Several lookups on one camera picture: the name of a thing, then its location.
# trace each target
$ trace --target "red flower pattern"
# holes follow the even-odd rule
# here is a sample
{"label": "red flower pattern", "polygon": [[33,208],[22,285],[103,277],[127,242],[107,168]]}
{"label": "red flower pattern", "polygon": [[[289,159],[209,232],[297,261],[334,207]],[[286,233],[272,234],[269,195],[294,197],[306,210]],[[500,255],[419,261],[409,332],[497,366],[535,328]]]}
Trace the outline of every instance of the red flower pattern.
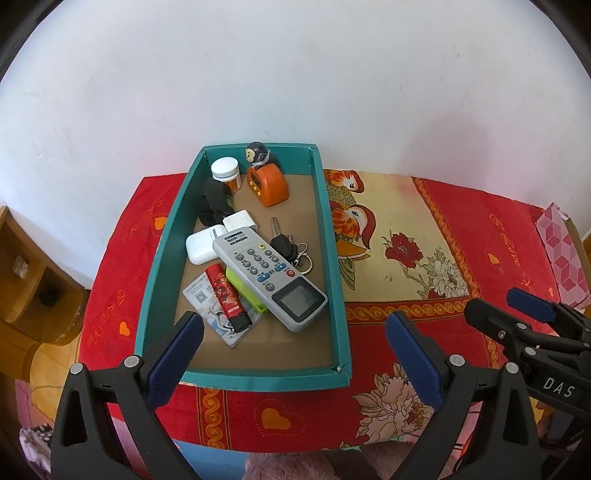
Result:
{"label": "red flower pattern", "polygon": [[435,290],[429,290],[427,298],[429,300],[444,299],[445,295],[439,295],[439,293],[437,293]]}
{"label": "red flower pattern", "polygon": [[397,260],[407,268],[415,268],[417,262],[423,259],[423,254],[414,242],[403,233],[392,234],[390,240],[386,240],[386,258]]}

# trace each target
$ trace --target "red lip balm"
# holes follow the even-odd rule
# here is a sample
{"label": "red lip balm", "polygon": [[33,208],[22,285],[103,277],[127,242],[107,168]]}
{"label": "red lip balm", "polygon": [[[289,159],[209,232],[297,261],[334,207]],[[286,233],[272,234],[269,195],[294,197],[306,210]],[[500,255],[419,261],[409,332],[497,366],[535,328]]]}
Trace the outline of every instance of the red lip balm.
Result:
{"label": "red lip balm", "polygon": [[235,333],[240,333],[246,330],[252,325],[248,314],[240,304],[238,300],[238,293],[234,289],[234,286],[228,281],[222,266],[219,263],[207,267],[205,269],[209,283],[213,287],[213,291],[216,294],[217,300],[222,306],[223,312],[228,317],[232,328]]}

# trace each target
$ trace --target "white charger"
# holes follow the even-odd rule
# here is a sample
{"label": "white charger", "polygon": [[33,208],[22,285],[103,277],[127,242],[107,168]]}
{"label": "white charger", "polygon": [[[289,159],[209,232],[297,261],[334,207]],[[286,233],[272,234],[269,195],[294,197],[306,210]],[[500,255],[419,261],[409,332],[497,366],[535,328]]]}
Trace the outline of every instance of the white charger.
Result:
{"label": "white charger", "polygon": [[190,262],[194,265],[201,265],[218,258],[212,247],[213,241],[217,236],[225,235],[227,232],[228,230],[223,225],[214,225],[189,235],[185,245]]}
{"label": "white charger", "polygon": [[257,230],[256,223],[252,219],[250,213],[246,210],[240,210],[239,212],[233,213],[232,215],[228,215],[224,218],[223,224],[228,230],[231,232],[232,230],[237,230],[239,228],[250,227],[254,231]]}

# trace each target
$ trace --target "white flower pattern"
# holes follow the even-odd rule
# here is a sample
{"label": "white flower pattern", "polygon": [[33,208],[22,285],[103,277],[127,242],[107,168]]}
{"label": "white flower pattern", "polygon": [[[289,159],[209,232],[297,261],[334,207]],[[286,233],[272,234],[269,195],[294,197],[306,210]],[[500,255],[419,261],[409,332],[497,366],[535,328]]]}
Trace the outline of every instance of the white flower pattern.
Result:
{"label": "white flower pattern", "polygon": [[427,270],[429,287],[438,295],[447,299],[468,295],[468,285],[457,265],[448,260],[439,248],[421,266]]}
{"label": "white flower pattern", "polygon": [[394,364],[394,376],[374,375],[376,388],[353,398],[365,417],[359,421],[357,437],[368,436],[364,443],[382,442],[425,428],[433,409],[418,398],[403,368]]}

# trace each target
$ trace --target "wooden shelf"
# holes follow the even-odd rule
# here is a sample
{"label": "wooden shelf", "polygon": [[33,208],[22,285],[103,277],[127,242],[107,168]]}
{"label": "wooden shelf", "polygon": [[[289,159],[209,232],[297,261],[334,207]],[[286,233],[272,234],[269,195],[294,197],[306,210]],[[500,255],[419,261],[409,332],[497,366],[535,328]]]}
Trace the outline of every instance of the wooden shelf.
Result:
{"label": "wooden shelf", "polygon": [[[28,263],[24,278],[17,257]],[[0,207],[0,372],[28,380],[41,343],[65,345],[80,332],[88,294]]]}

